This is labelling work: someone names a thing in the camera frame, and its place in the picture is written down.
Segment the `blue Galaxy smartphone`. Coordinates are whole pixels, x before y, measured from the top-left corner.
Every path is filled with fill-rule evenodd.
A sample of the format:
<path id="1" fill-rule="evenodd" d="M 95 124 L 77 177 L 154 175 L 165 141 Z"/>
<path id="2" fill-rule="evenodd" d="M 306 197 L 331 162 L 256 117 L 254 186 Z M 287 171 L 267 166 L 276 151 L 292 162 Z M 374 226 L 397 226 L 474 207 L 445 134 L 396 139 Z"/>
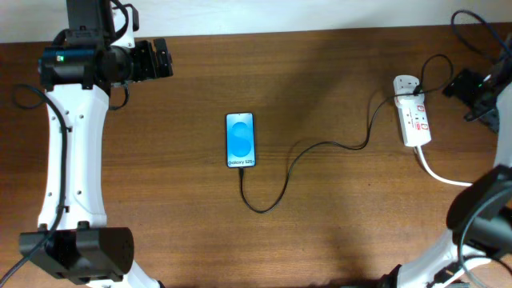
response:
<path id="1" fill-rule="evenodd" d="M 254 116 L 234 113 L 226 116 L 226 164 L 229 168 L 256 165 Z"/>

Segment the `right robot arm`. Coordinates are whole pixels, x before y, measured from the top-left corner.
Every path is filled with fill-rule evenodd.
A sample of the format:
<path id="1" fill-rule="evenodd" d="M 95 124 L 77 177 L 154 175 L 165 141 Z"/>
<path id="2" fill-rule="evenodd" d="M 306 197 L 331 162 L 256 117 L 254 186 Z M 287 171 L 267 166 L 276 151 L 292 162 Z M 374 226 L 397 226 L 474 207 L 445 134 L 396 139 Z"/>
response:
<path id="1" fill-rule="evenodd" d="M 456 287 L 462 275 L 477 283 L 473 268 L 511 252 L 511 60 L 502 59 L 487 76 L 464 69 L 442 92 L 469 107 L 466 121 L 487 119 L 496 129 L 494 167 L 455 198 L 440 239 L 421 257 L 383 275 L 380 287 Z"/>

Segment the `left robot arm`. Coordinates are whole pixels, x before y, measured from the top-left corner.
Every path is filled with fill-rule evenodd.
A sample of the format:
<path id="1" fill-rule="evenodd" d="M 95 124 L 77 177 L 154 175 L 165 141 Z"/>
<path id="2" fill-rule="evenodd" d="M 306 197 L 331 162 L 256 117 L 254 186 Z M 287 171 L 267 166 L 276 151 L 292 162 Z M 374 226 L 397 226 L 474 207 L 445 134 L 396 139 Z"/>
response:
<path id="1" fill-rule="evenodd" d="M 102 133 L 115 87 L 172 75 L 162 38 L 136 41 L 138 11 L 117 0 L 69 1 L 69 25 L 38 62 L 37 96 L 49 117 L 46 193 L 22 262 L 88 287 L 153 287 L 126 227 L 110 227 L 102 197 Z"/>

